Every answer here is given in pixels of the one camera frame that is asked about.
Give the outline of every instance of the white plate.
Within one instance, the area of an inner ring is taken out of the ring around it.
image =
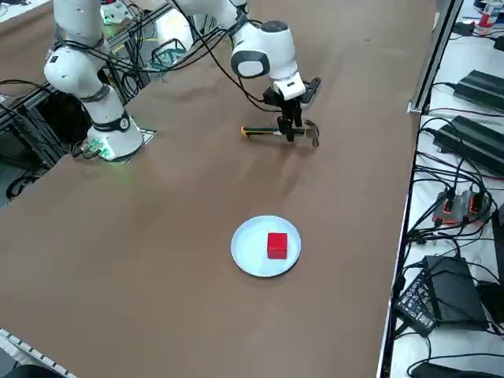
[[[287,259],[268,258],[268,233],[287,234]],[[285,273],[299,259],[301,236],[294,225],[280,217],[263,215],[251,218],[238,227],[231,240],[231,255],[245,272],[256,277],[274,277]]]

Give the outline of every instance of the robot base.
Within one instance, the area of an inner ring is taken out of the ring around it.
[[[135,153],[143,145],[143,136],[130,117],[130,127],[126,132],[100,132],[94,127],[87,131],[89,152],[113,161]]]

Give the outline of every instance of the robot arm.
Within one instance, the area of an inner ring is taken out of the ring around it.
[[[272,89],[286,101],[306,92],[287,24],[268,21],[257,28],[230,0],[175,0],[174,3],[186,16],[208,14],[228,29],[235,42],[231,67],[237,76],[253,79],[269,75]]]
[[[285,23],[269,21],[256,28],[248,21],[243,7],[237,8],[230,0],[173,2],[185,16],[207,14],[228,29],[235,42],[231,58],[234,73],[244,79],[269,75],[271,97],[278,103],[266,103],[283,106],[285,123],[295,120],[296,126],[301,126],[298,100],[307,90],[298,72],[292,34]],[[101,0],[54,0],[54,18],[65,34],[64,39],[109,54],[102,36],[100,3]],[[142,146],[143,137],[115,90],[98,79],[97,72],[103,65],[102,60],[86,50],[66,45],[48,57],[44,73],[53,87],[76,96],[89,112],[93,125],[87,132],[87,140],[93,152],[106,160],[115,160],[135,153]],[[287,139],[291,140],[291,129],[283,130],[290,133]]]

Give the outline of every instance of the red block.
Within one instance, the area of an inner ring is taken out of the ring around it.
[[[268,258],[285,260],[287,258],[287,234],[268,233]]]

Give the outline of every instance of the brown table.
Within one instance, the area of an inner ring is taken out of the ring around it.
[[[64,158],[0,217],[0,325],[78,377],[376,373],[434,4],[251,8],[288,20],[302,74],[323,79],[307,113],[318,149],[244,139],[270,115],[205,59],[128,105],[159,130],[132,163]],[[302,234],[300,261],[274,280],[230,257],[258,214]]]

